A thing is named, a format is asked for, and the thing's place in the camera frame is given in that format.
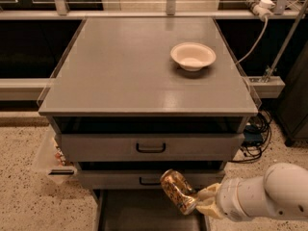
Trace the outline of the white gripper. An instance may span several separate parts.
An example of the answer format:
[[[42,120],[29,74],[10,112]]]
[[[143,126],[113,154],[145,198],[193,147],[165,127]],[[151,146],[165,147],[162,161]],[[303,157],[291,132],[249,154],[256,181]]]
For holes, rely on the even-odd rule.
[[[251,221],[252,217],[247,214],[247,204],[244,202],[251,199],[249,191],[254,190],[254,184],[255,180],[243,178],[232,178],[222,184],[212,184],[197,193],[202,201],[197,203],[196,210],[215,219],[225,217],[236,222]]]

